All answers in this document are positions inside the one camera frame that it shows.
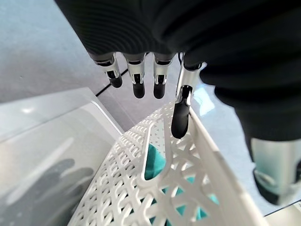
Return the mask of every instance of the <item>teal fabric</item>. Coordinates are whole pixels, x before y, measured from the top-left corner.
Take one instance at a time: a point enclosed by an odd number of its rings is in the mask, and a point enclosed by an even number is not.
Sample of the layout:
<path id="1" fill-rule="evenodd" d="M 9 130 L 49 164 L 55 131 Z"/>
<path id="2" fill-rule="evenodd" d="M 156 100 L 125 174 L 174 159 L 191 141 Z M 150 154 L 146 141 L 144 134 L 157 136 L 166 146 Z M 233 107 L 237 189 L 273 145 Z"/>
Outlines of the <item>teal fabric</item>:
<path id="1" fill-rule="evenodd" d="M 145 180 L 150 180 L 153 179 L 156 175 L 158 175 L 163 168 L 165 167 L 165 159 L 161 156 L 159 151 L 157 150 L 156 147 L 153 145 L 149 144 L 149 149 L 147 153 L 147 161 L 146 161 L 146 167 L 145 167 L 145 173 L 144 173 L 144 178 Z M 187 180 L 191 183 L 194 182 L 194 178 L 187 178 Z M 178 188 L 176 195 L 183 193 L 183 190 Z M 209 198 L 216 204 L 219 204 L 216 196 L 214 194 L 210 195 Z M 183 215 L 185 211 L 185 206 L 181 206 L 177 208 L 177 211 L 179 214 Z M 206 218 L 207 214 L 201 209 L 198 209 L 196 219 L 201 220 L 202 218 Z M 169 221 L 166 221 L 167 226 L 171 226 Z"/>
<path id="2" fill-rule="evenodd" d="M 161 156 L 157 148 L 149 144 L 144 178 L 146 180 L 153 179 L 163 170 L 164 167 L 165 159 Z"/>

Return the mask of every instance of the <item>black fingertip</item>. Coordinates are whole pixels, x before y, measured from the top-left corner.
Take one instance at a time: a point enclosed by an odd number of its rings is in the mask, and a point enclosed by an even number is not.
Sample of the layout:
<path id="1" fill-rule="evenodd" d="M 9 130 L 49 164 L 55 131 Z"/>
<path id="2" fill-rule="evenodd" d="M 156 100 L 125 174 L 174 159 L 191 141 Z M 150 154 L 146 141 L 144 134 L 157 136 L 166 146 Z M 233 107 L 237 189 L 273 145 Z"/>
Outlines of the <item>black fingertip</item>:
<path id="1" fill-rule="evenodd" d="M 134 92 L 135 97 L 137 97 L 139 99 L 144 97 L 144 94 L 145 94 L 144 83 L 133 84 L 133 92 Z"/>
<path id="2" fill-rule="evenodd" d="M 165 84 L 154 84 L 154 96 L 157 99 L 161 99 L 165 94 Z"/>
<path id="3" fill-rule="evenodd" d="M 119 76 L 118 78 L 110 79 L 110 84 L 115 88 L 121 87 L 121 85 L 122 85 L 121 76 Z"/>

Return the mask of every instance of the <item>white laundry basket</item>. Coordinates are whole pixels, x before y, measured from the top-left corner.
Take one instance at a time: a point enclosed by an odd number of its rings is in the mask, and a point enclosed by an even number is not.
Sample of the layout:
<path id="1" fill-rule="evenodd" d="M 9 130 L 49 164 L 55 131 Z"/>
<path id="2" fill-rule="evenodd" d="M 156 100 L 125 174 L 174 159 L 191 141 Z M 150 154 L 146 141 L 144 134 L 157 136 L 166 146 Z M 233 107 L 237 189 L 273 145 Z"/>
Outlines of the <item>white laundry basket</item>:
<path id="1" fill-rule="evenodd" d="M 120 137 L 69 226 L 164 226 L 166 221 L 172 226 L 268 225 L 192 109 L 187 134 L 182 139 L 171 135 L 173 106 L 155 111 Z M 166 165 L 145 180 L 149 143 L 165 156 Z M 193 183 L 187 178 L 194 178 Z M 200 208 L 206 217 L 199 220 Z"/>

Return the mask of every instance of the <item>black sleeve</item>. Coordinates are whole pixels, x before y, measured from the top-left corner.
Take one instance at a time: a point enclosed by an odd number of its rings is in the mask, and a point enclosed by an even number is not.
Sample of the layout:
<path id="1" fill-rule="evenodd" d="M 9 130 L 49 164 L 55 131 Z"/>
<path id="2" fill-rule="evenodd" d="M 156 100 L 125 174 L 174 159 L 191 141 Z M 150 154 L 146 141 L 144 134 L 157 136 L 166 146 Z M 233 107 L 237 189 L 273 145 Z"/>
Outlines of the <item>black sleeve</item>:
<path id="1" fill-rule="evenodd" d="M 154 36 L 186 66 L 207 62 L 201 80 L 235 108 L 247 143 L 301 138 L 301 1 L 163 2 Z"/>

